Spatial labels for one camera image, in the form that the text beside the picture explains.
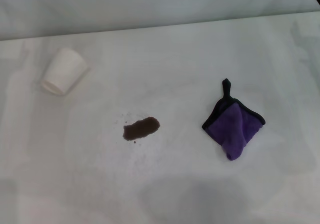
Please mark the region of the purple rag with black edge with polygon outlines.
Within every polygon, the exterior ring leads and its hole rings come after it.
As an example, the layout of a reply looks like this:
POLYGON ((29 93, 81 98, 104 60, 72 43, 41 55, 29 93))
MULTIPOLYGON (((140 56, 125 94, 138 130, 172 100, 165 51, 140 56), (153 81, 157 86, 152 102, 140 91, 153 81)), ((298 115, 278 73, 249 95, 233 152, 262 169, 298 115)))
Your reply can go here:
POLYGON ((222 81, 223 97, 216 103, 202 129, 217 142, 228 160, 239 158, 253 136, 265 125, 265 119, 231 97, 231 82, 222 81))

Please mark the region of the dark brown liquid stain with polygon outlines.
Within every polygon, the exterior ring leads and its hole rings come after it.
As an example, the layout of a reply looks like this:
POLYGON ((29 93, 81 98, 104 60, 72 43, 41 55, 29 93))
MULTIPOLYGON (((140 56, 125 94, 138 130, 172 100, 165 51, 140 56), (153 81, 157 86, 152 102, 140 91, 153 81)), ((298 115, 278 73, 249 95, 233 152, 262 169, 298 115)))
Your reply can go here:
POLYGON ((125 122, 122 137, 126 141, 145 138, 155 133, 160 128, 160 122, 155 117, 146 117, 133 123, 125 122))

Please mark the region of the white paper cup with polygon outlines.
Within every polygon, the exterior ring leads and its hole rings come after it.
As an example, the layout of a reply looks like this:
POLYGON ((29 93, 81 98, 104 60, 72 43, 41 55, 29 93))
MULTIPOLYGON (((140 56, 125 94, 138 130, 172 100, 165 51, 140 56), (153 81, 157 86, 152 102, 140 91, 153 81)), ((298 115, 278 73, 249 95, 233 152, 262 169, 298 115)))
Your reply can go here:
POLYGON ((76 51, 70 48, 60 49, 49 64, 41 85, 54 95, 66 95, 88 68, 76 51))

